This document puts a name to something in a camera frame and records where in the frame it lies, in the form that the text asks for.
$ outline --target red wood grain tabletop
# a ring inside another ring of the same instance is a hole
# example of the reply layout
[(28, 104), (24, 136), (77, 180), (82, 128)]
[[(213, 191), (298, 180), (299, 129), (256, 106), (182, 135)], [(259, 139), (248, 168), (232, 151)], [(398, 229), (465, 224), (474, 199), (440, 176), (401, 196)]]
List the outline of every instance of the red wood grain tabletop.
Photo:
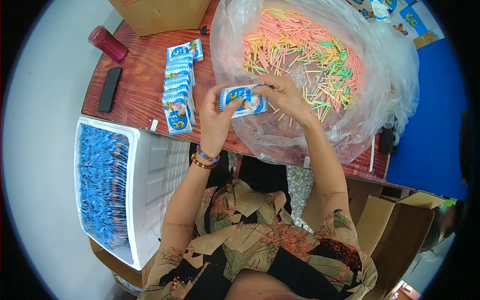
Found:
[[(201, 27), (211, 24), (219, 0), (212, 0)], [(103, 54), (93, 73), (88, 87), (82, 113), (85, 115), (105, 119), (127, 126), (149, 130), (153, 120), (158, 120), (155, 132), (168, 135), (168, 127), (162, 105), (163, 83), (165, 80), (164, 70), (166, 65), (166, 52), (168, 47), (180, 45), (196, 38), (202, 40), (204, 60), (194, 64), (195, 83), (193, 98), (195, 107), (202, 105), (206, 91), (215, 85), (212, 60), (210, 57), (209, 36), (200, 34), (200, 30), (180, 30), (159, 33), (151, 36), (137, 36), (130, 26), (123, 21), (114, 34), (115, 38), (122, 42), (129, 50), (127, 57), (119, 62), (114, 62)], [(123, 73), (117, 88), (113, 109), (110, 113), (98, 112), (98, 102), (102, 92), (103, 83), (107, 72), (114, 67), (122, 67)], [(199, 109), (195, 113), (196, 125), (193, 132), (175, 135), (187, 141), (200, 142), (200, 117)], [(367, 150), (352, 163), (343, 164), (345, 175), (357, 179), (371, 180), (386, 183), (385, 175), (388, 169), (389, 156), (378, 153), (378, 138), (375, 143), (373, 171), (370, 173), (370, 154)], [(252, 155), (251, 151), (235, 134), (230, 126), (224, 149)], [(295, 147), (283, 148), (281, 153), (296, 153)], [(302, 167), (303, 157), (297, 156), (294, 161), (282, 160), (285, 164)]]

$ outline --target white plastic bag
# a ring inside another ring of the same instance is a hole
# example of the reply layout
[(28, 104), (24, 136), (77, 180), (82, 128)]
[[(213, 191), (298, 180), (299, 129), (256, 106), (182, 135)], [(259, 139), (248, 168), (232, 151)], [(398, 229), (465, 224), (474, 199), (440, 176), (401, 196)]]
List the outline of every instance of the white plastic bag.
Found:
[[(385, 22), (367, 22), (344, 0), (221, 0), (212, 22), (210, 49), (217, 83), (252, 84), (243, 68), (243, 38), (259, 24), (262, 8), (303, 13), (356, 52), (363, 63), (355, 104), (332, 111), (323, 124), (340, 162), (353, 161), (382, 125), (403, 133), (419, 101), (418, 54), (413, 42)], [(297, 86), (306, 78), (292, 76)], [(266, 112), (232, 120), (235, 133), (259, 159), (303, 166), (308, 156), (299, 125), (283, 126)]]

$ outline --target tiled floor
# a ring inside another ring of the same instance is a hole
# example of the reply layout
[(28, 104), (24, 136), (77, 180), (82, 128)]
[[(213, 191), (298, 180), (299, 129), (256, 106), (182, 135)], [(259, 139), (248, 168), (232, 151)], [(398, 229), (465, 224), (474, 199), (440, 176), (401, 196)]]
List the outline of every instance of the tiled floor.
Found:
[[(228, 169), (236, 170), (237, 157), (239, 154), (228, 151)], [(303, 208), (307, 203), (308, 196), (313, 186), (313, 174), (311, 170), (287, 166), (288, 193), (291, 197), (292, 218), (296, 226), (311, 229), (300, 218)]]

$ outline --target black phone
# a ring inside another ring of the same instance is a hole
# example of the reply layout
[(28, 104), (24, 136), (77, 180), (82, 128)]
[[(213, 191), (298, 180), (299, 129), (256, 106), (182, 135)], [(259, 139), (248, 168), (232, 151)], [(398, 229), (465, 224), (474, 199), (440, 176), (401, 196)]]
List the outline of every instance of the black phone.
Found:
[(98, 103), (98, 112), (111, 112), (113, 106), (113, 99), (117, 91), (121, 77), (122, 68), (117, 67), (108, 71), (105, 83), (103, 84), (102, 95)]

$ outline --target red tumbler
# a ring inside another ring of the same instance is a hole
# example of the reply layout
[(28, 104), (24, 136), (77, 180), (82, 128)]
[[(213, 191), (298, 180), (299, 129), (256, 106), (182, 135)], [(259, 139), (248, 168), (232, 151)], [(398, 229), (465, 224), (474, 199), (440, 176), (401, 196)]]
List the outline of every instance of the red tumbler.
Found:
[(95, 27), (88, 37), (88, 42), (102, 50), (103, 53), (116, 62), (122, 61), (128, 53), (127, 47), (114, 38), (103, 26)]

